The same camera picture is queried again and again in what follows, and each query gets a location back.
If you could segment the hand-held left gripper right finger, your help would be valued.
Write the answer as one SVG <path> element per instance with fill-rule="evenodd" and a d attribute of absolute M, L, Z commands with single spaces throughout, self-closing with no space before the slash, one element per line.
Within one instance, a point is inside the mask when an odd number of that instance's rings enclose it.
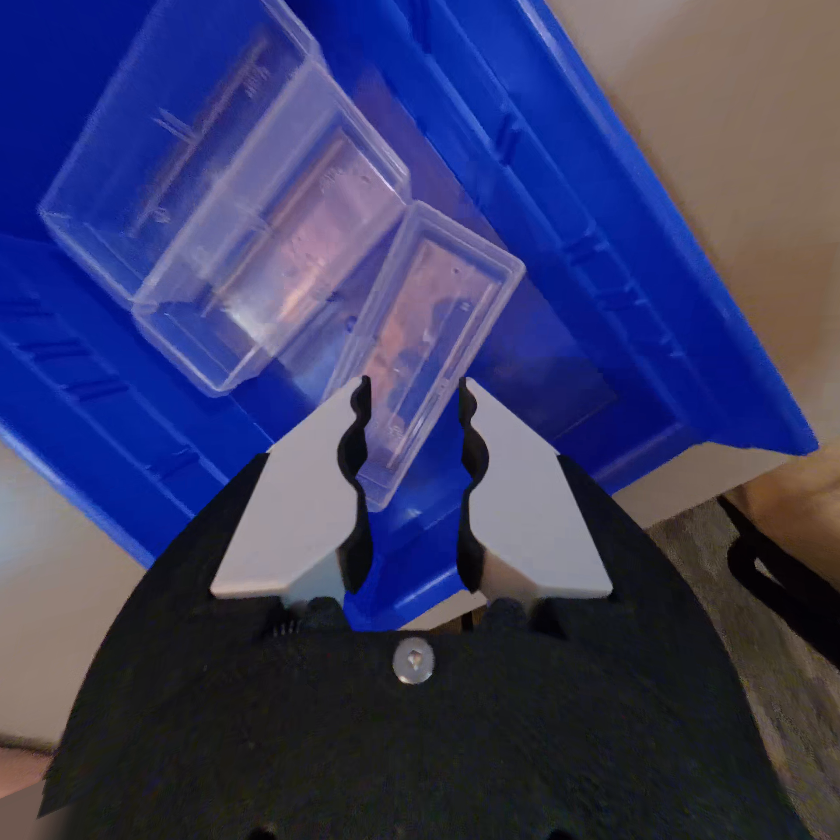
<path fill-rule="evenodd" d="M 475 380 L 458 384 L 469 474 L 457 571 L 488 602 L 604 599 L 613 583 L 557 451 Z"/>

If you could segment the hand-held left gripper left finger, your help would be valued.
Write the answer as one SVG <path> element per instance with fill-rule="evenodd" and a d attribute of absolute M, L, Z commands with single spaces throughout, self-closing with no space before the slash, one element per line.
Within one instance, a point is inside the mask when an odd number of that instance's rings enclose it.
<path fill-rule="evenodd" d="M 371 379 L 350 379 L 272 445 L 215 573 L 219 600 L 276 596 L 286 607 L 362 587 L 373 540 L 358 473 L 367 459 Z"/>

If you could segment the clear plastic drawer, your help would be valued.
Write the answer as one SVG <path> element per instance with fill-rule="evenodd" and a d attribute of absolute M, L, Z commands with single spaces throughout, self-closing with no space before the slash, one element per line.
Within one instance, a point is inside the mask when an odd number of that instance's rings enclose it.
<path fill-rule="evenodd" d="M 370 379 L 357 475 L 370 511 L 394 498 L 525 274 L 519 258 L 430 205 L 407 208 L 322 396 Z"/>
<path fill-rule="evenodd" d="M 197 387 L 228 394 L 320 314 L 411 196 L 406 164 L 306 65 L 154 265 L 132 319 Z"/>
<path fill-rule="evenodd" d="M 157 2 L 38 214 L 123 309 L 309 62 L 315 37 L 281 1 Z"/>

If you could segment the blue storage bin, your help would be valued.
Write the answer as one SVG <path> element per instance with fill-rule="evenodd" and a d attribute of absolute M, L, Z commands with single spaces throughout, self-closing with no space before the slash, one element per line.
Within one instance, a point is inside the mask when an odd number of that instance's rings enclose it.
<path fill-rule="evenodd" d="M 146 568 L 323 402 L 404 216 L 261 373 L 225 395 L 197 387 L 39 215 L 156 3 L 2 2 L 2 442 Z M 408 167 L 405 212 L 426 203 L 525 265 L 464 376 L 609 492 L 695 445 L 816 451 L 545 2 L 286 3 L 321 48 L 304 66 L 327 69 Z M 457 390 L 390 504 L 367 507 L 353 627 L 482 602 L 455 559 Z"/>

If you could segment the grey desk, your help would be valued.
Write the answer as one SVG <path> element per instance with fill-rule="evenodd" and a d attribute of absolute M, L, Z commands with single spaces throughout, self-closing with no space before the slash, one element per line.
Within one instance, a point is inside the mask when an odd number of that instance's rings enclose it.
<path fill-rule="evenodd" d="M 838 448 L 838 2 L 548 2 Z M 2 442 L 2 735 L 60 738 L 137 562 Z"/>

